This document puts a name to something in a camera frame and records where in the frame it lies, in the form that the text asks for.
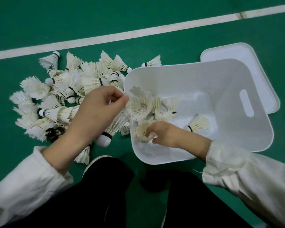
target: person's left arm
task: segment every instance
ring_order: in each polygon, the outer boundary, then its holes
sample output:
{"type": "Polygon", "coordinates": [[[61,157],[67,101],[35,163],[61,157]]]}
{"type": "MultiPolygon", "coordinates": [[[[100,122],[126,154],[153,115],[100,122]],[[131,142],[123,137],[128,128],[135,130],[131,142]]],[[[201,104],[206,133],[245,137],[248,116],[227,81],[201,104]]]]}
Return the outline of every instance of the person's left arm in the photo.
{"type": "Polygon", "coordinates": [[[127,101],[128,97],[113,86],[85,96],[65,134],[48,148],[36,146],[0,181],[0,226],[30,214],[54,194],[70,187],[70,165],[111,124],[127,101]]]}

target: bin handle hole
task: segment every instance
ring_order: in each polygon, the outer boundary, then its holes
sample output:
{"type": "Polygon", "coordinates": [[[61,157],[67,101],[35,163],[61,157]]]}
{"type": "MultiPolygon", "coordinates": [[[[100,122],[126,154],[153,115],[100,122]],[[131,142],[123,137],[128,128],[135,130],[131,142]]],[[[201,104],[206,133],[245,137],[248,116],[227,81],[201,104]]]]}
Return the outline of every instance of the bin handle hole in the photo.
{"type": "Polygon", "coordinates": [[[247,115],[247,117],[252,118],[254,116],[254,110],[252,109],[251,102],[248,97],[248,93],[246,90],[241,90],[239,92],[239,97],[241,99],[241,102],[243,104],[244,112],[247,115]]]}

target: white sleeve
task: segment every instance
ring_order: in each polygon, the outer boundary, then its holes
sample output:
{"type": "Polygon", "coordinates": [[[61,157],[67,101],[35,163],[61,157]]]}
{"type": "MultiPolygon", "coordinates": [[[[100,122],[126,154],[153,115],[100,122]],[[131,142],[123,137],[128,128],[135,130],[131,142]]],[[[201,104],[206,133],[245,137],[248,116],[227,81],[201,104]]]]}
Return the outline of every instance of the white sleeve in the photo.
{"type": "Polygon", "coordinates": [[[73,177],[62,176],[40,153],[34,152],[0,181],[0,226],[24,217],[45,203],[51,196],[73,183],[73,177]]]}
{"type": "Polygon", "coordinates": [[[202,174],[204,183],[229,190],[278,227],[285,227],[285,164],[213,141],[202,174]]]}

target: pant leg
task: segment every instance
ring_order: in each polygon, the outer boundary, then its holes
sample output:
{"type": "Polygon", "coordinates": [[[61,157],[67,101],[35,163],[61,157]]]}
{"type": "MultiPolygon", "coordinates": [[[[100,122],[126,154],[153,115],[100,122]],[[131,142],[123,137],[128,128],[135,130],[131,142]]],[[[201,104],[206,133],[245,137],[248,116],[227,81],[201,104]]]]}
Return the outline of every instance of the pant leg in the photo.
{"type": "Polygon", "coordinates": [[[251,227],[193,173],[174,176],[163,228],[217,226],[251,227]]]}
{"type": "Polygon", "coordinates": [[[91,165],[81,182],[5,227],[124,227],[125,191],[132,177],[122,161],[103,157],[91,165]]]}

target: shoe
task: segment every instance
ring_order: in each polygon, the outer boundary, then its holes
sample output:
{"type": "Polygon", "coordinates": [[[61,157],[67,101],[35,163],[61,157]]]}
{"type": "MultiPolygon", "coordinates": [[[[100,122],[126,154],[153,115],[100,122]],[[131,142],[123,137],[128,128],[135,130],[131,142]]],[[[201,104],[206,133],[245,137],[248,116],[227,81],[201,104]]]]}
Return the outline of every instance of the shoe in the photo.
{"type": "Polygon", "coordinates": [[[112,156],[109,156],[109,155],[102,155],[102,156],[99,156],[99,157],[97,157],[97,158],[94,158],[94,159],[88,164],[87,168],[84,170],[84,173],[88,170],[88,168],[90,168],[90,166],[91,166],[93,163],[95,163],[97,160],[99,160],[99,159],[101,159],[101,158],[103,158],[103,157],[112,157],[112,156]]]}

